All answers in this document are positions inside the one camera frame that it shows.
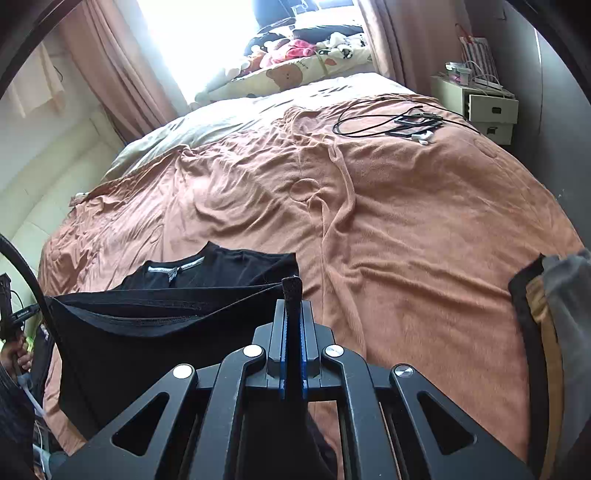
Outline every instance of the sunlight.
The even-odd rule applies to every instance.
[[[243,54],[258,29],[248,0],[138,0],[187,103]]]

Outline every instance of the white drawer unit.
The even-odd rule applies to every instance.
[[[517,123],[519,102],[508,90],[459,85],[431,77],[431,94],[444,108],[465,116],[481,133],[499,145],[509,145]]]

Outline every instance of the orange blanket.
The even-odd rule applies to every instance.
[[[380,98],[352,113],[412,106]],[[414,365],[524,459],[527,367],[507,284],[540,252],[583,245],[552,195],[484,136],[446,125],[428,146],[339,137],[332,125],[350,103],[291,108],[268,128],[175,148],[99,186],[45,245],[41,285],[112,288],[146,260],[208,240],[296,252],[314,319],[339,343],[373,364]],[[82,442],[56,409],[52,372],[47,423],[71,452]],[[340,454],[333,406],[312,410]]]

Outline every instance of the gray cloth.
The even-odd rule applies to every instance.
[[[564,371],[564,413],[557,459],[564,458],[591,416],[591,252],[546,257],[544,291]]]

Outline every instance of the silver bolt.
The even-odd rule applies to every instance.
[[[246,356],[254,358],[262,353],[262,348],[258,345],[248,345],[243,348],[242,353],[244,353]]]
[[[408,378],[414,373],[414,370],[410,365],[397,365],[394,369],[394,373],[398,377]]]
[[[187,378],[192,373],[193,373],[193,367],[191,367],[191,365],[187,365],[187,364],[177,365],[176,367],[174,367],[174,370],[173,370],[173,375],[176,378],[180,378],[180,379]]]
[[[340,345],[329,345],[328,347],[326,347],[326,349],[324,349],[324,351],[326,352],[326,355],[334,358],[341,356],[343,355],[343,353],[345,353],[345,350]]]

